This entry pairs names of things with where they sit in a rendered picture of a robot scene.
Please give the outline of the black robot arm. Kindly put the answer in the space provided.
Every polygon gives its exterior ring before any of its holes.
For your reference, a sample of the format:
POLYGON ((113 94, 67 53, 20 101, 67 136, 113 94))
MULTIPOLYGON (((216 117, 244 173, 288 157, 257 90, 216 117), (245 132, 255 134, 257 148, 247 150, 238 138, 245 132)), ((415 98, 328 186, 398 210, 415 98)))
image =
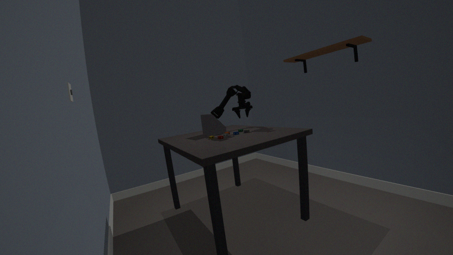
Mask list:
MULTIPOLYGON (((221 102, 221 104, 219 106, 217 106, 214 110, 212 110, 211 114, 214 117, 216 117, 217 119, 219 119, 220 116, 222 116, 222 114, 224 112, 224 106, 227 104, 230 97, 234 96, 235 94, 238 96, 238 100, 245 100, 245 99, 251 98, 251 92, 246 87, 240 87, 239 85, 233 85, 227 90, 226 96, 223 99, 223 101, 221 102), (235 91, 234 89, 236 89, 237 91, 235 91), (240 91, 242 93, 239 93, 238 91, 240 91)), ((250 107, 250 102, 249 101, 244 102, 244 103, 240 102, 240 108, 242 108, 242 107, 244 107, 244 108, 250 107)))

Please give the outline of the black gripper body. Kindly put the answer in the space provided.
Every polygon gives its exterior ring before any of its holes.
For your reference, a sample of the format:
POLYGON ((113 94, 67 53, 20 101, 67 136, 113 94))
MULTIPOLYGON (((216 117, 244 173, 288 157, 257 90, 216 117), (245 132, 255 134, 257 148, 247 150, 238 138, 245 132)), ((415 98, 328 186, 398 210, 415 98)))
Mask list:
MULTIPOLYGON (((238 107, 233 107, 233 108, 232 108, 232 111, 239 111, 240 109, 245 109, 245 108, 243 108, 243 107, 240 108, 240 102, 244 103, 244 102, 246 102, 246 101, 245 101, 245 100, 238 100, 239 106, 238 106, 238 107)), ((246 109, 250 109, 250 108, 253 108, 253 106, 250 105, 250 107, 248 107, 248 108, 246 108, 246 109)))

